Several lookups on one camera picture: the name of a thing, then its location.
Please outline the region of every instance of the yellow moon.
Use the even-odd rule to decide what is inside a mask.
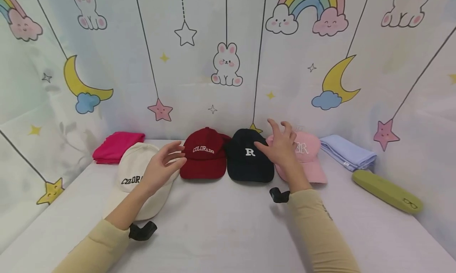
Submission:
[[[100,101],[108,100],[113,96],[114,90],[103,90],[96,89],[85,85],[81,79],[79,79],[78,73],[76,72],[76,55],[73,55],[66,60],[65,66],[63,67],[63,75],[65,76],[66,84],[75,96],[81,93],[89,93],[90,95],[96,95],[100,98]]]
[[[342,75],[354,57],[356,57],[356,55],[347,57],[346,59],[337,63],[328,72],[325,80],[323,80],[323,91],[333,91],[333,93],[337,93],[339,97],[342,98],[342,103],[353,99],[353,97],[355,97],[356,94],[361,90],[358,89],[355,91],[347,91],[342,87]]]

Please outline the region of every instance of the fabric backdrop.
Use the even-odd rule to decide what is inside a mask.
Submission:
[[[456,0],[0,0],[0,13],[0,252],[112,132],[267,136],[271,117],[375,151],[456,257]]]

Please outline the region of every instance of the cloud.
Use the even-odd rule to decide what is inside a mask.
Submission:
[[[272,17],[266,21],[266,30],[275,34],[291,35],[298,30],[298,22],[295,21],[294,15],[288,14],[288,6],[280,4],[274,9]]]
[[[320,96],[312,99],[312,105],[322,110],[329,110],[331,108],[337,108],[342,103],[342,97],[339,94],[333,93],[333,91],[325,91]]]
[[[10,9],[8,15],[11,20],[9,28],[16,39],[28,42],[29,40],[37,40],[38,36],[43,34],[43,29],[39,24],[27,16],[23,18],[16,9]]]
[[[333,36],[347,27],[348,21],[345,19],[345,14],[337,15],[337,9],[329,7],[323,11],[320,20],[315,22],[312,31],[320,36]]]
[[[78,102],[76,103],[76,111],[79,114],[93,112],[96,105],[100,103],[100,97],[90,95],[89,93],[79,93]]]

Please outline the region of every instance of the red baseball cap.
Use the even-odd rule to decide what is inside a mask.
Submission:
[[[192,133],[184,143],[186,164],[180,169],[183,179],[218,179],[225,174],[227,160],[223,145],[228,135],[204,128]]]

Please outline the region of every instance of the hand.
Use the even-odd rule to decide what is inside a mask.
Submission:
[[[162,147],[151,159],[144,171],[143,178],[136,188],[146,192],[150,197],[160,189],[170,179],[171,175],[178,171],[186,162],[183,151],[184,146],[180,146],[181,141],[173,141]]]
[[[273,119],[269,118],[268,123],[271,125],[274,134],[273,144],[266,146],[260,142],[254,142],[255,147],[281,168],[285,168],[290,164],[295,164],[297,162],[295,155],[297,147],[297,144],[295,143],[296,133],[292,130],[290,123],[280,123],[285,127],[283,133],[280,132],[279,125]]]
[[[290,123],[280,123],[285,127],[285,131],[281,133],[279,125],[273,119],[269,118],[268,122],[271,125],[274,134],[272,145],[266,146],[256,141],[254,142],[255,147],[263,152],[269,160],[282,168],[287,177],[288,186],[290,187],[290,192],[292,194],[301,190],[312,189],[302,165],[299,164],[296,158],[296,133],[292,130]]]

